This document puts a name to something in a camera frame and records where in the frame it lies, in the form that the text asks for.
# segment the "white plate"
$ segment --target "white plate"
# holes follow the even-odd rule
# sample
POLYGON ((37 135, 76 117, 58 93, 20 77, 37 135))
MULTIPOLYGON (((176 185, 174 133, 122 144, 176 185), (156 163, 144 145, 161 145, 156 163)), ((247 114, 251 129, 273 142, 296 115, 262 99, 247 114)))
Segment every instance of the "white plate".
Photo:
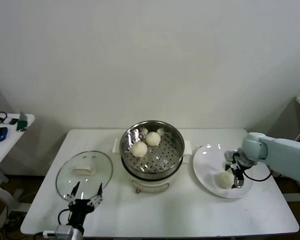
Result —
MULTIPOLYGON (((223 198, 237 199, 249 192, 253 184, 252 180, 245 177, 243 187, 233 189, 224 189, 216 182, 216 175, 225 171, 225 151, 231 150, 233 149, 221 144, 207 144, 196 151, 192 164, 196 177, 206 189, 223 198)), ((253 178, 250 169, 245 172, 253 178)))

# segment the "floor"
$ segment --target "floor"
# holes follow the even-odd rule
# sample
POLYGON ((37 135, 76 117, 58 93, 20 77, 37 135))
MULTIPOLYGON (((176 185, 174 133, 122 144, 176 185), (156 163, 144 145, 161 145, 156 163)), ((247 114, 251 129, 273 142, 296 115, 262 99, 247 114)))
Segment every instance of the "floor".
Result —
MULTIPOLYGON (((13 193, 18 188, 24 188, 24 193, 22 196, 35 193, 38 191, 43 177, 28 177, 28 176, 8 176, 10 181, 7 184, 3 184, 2 187, 10 193, 13 193)), ((282 193, 298 193, 300 189, 298 185, 289 178, 276 178, 275 179, 282 193)), ((35 194, 29 195, 22 199, 23 203, 31 203, 35 197, 35 194)), ((299 225, 300 225, 300 202, 292 202, 289 203, 289 206, 296 217, 299 225)), ((5 205, 0 201, 0 214, 4 210, 5 205)), ((32 240, 32 236, 24 236, 18 228, 22 222, 22 216, 19 213, 11 214, 12 220, 10 224, 6 225, 3 229, 0 230, 2 237, 4 240, 19 240, 22 238, 23 240, 32 240)), ((220 238, 223 240, 230 240, 230 238, 220 238)), ((300 240, 300 231, 294 234, 288 235, 274 235, 274 236, 258 236, 258 237, 236 237, 236 240, 300 240)))

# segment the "steamed bun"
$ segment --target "steamed bun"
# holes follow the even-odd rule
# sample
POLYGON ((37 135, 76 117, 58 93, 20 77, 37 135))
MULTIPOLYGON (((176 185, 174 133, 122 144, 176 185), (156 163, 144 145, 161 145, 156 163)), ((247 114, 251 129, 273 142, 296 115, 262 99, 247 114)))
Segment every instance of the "steamed bun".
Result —
POLYGON ((145 142, 146 144, 148 144, 149 146, 158 146, 159 143, 161 141, 161 137, 160 135, 155 132, 155 131, 151 131, 149 132, 146 137, 145 137, 145 142))
POLYGON ((131 153, 136 158, 142 158, 144 155, 147 154, 147 151, 148 151, 148 147, 142 141, 136 142, 135 144, 132 145, 131 148, 131 153))
POLYGON ((234 184, 235 176, 233 175, 231 169, 228 171, 221 172, 215 176, 216 183, 223 189, 231 189, 234 184))

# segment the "glass lid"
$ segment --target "glass lid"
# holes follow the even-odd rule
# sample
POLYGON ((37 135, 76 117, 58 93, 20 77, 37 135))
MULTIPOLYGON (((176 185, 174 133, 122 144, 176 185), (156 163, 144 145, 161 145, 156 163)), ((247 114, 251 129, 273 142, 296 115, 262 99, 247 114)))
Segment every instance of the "glass lid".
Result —
POLYGON ((75 199, 90 199, 97 195, 100 185, 104 189, 111 179, 113 165, 111 159, 101 151, 84 151, 60 168, 55 186, 65 199, 79 182, 75 199))

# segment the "white table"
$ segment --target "white table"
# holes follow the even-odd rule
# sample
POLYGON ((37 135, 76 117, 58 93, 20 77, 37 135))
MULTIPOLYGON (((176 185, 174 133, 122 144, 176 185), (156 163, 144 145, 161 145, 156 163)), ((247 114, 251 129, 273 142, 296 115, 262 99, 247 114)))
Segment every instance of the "white table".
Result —
MULTIPOLYGON (((58 213, 68 204, 56 191, 60 167, 73 155, 99 150, 110 156, 113 176, 103 191, 103 201, 84 222, 85 237, 229 237, 294 233, 299 225, 276 182, 255 182, 241 199, 225 199, 206 190, 196 179, 192 161, 182 164, 173 184, 161 193, 136 194, 119 154, 112 153, 120 129, 71 130, 51 165, 21 226, 24 234, 55 230, 58 213)), ((195 152, 205 144, 241 146, 244 129, 181 129, 195 152)), ((269 174, 259 163, 253 167, 256 178, 269 174)), ((67 214, 61 222, 67 222, 67 214)))
MULTIPOLYGON (((28 124, 27 126, 29 127, 35 120, 35 116, 33 114, 26 114, 27 116, 27 121, 28 124)), ((8 114, 9 118, 16 118, 19 119, 20 114, 8 114)), ((5 158, 5 156, 9 153, 9 151, 12 149, 12 147, 17 143, 17 141, 21 138, 21 136, 26 132, 26 131, 17 131, 17 123, 14 125, 9 125, 9 124, 3 124, 0 123, 0 128, 1 127, 7 127, 8 132, 6 135, 5 140, 0 142, 0 163, 1 161, 5 158)), ((9 180, 8 178, 0 171, 0 184, 7 183, 9 180)), ((7 206, 9 206, 9 213, 11 211, 22 211, 25 212, 26 210, 29 209, 30 205, 27 205, 26 203, 19 204, 18 203, 18 198, 22 194, 23 190, 22 189, 17 189, 13 195, 11 195, 9 192, 3 190, 0 187, 0 200, 3 201, 7 206)), ((6 208, 0 215, 0 228, 3 226, 4 222, 6 219, 6 208)))

